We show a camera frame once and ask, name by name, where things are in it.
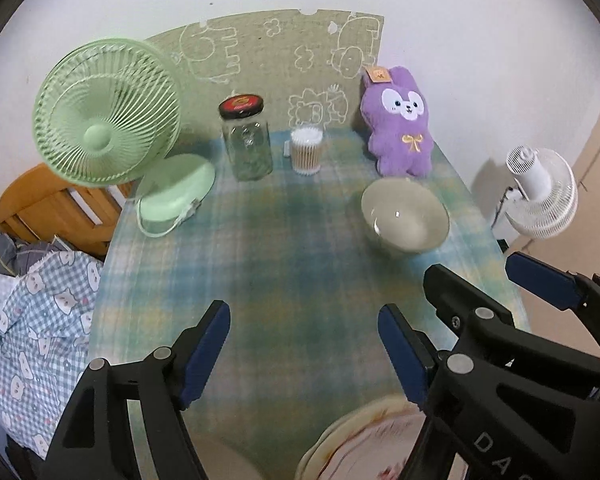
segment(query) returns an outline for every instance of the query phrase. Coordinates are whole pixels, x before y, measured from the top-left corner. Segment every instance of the ceramic bowl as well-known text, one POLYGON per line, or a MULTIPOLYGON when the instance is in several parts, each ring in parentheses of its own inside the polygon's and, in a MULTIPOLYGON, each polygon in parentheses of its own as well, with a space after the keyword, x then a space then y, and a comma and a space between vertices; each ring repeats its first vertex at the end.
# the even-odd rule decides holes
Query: ceramic bowl
POLYGON ((369 235, 390 253, 421 253, 442 245, 449 214, 427 188, 409 178, 387 177, 362 194, 369 235))

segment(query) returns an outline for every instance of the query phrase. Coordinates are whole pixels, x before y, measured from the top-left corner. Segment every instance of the gingham fabric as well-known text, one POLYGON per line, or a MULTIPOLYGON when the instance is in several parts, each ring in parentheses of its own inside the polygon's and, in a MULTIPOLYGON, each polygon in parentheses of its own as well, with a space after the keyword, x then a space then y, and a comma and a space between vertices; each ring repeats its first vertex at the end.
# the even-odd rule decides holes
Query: gingham fabric
MULTIPOLYGON (((439 149, 423 180, 445 204, 451 231, 429 253, 390 259, 366 239, 360 195, 378 178, 352 131, 329 132, 322 169, 293 173, 286 134, 272 135, 274 171, 236 182, 217 142, 205 152, 216 183, 195 216, 147 238, 127 203, 104 266, 90 358, 143 359, 198 322, 212 300, 232 324, 202 398, 184 419, 192 433, 221 437, 270 480, 292 479, 298 461, 333 421, 400 384, 377 332, 378 310, 397 303, 416 329, 450 348, 422 291, 442 263, 526 316, 504 258, 466 187, 439 149)), ((144 478, 155 471, 137 406, 130 412, 144 478)))
POLYGON ((42 458, 85 369, 102 264, 79 252, 46 256, 0 313, 0 421, 42 458))

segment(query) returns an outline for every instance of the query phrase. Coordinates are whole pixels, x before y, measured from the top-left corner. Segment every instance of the robotic arm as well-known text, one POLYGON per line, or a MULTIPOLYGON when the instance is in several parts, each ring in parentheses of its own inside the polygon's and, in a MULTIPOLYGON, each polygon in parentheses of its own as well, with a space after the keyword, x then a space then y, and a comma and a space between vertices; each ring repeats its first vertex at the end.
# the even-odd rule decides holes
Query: robotic arm
MULTIPOLYGON (((560 272, 525 254, 509 278, 571 308, 600 345, 600 276, 560 272)), ((424 291, 457 336, 436 351, 395 305, 378 330, 409 400, 427 415, 400 480, 443 480, 457 452, 470 480, 600 479, 600 359, 514 327, 510 312, 443 266, 424 291)))
MULTIPOLYGON (((560 272, 525 254, 509 279, 572 309, 600 345, 600 276, 560 272)), ((458 453, 465 480, 600 480, 600 359, 514 327, 509 310, 447 268, 424 275, 427 300, 457 336, 437 350, 394 304, 378 332, 407 398, 427 415, 400 480, 445 480, 458 453)), ((202 394, 229 332, 215 301, 170 348, 143 361, 91 361, 56 429, 43 480, 140 480, 127 399, 140 400, 160 480, 207 480, 180 412, 202 394)))

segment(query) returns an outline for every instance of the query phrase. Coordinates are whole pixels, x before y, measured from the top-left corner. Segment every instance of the wooden chair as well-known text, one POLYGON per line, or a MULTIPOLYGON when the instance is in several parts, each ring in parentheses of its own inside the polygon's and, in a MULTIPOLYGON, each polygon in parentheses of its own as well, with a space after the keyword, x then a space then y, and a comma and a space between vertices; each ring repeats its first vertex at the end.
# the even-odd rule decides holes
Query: wooden chair
MULTIPOLYGON (((118 189, 127 197, 131 187, 123 184, 118 189)), ((27 242, 50 242, 58 235, 85 253, 104 256, 120 211, 107 189, 75 186, 39 164, 19 176, 0 197, 0 231, 27 242), (101 225, 91 221, 68 189, 80 194, 101 225)))

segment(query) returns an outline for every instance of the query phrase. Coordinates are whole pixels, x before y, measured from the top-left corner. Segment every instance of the fan cord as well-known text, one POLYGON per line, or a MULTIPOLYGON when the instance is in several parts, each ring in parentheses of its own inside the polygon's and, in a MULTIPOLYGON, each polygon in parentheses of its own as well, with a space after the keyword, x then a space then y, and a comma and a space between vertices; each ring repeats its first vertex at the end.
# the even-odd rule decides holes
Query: fan cord
POLYGON ((502 194, 502 198, 500 199, 500 203, 498 204, 498 208, 496 209, 496 216, 494 216, 493 222, 491 223, 491 230, 493 230, 493 228, 496 225, 496 222, 498 221, 498 219, 500 218, 500 215, 502 214, 502 208, 504 207, 505 200, 507 199, 507 193, 510 193, 513 190, 514 189, 511 186, 507 187, 507 189, 504 190, 504 193, 502 194))

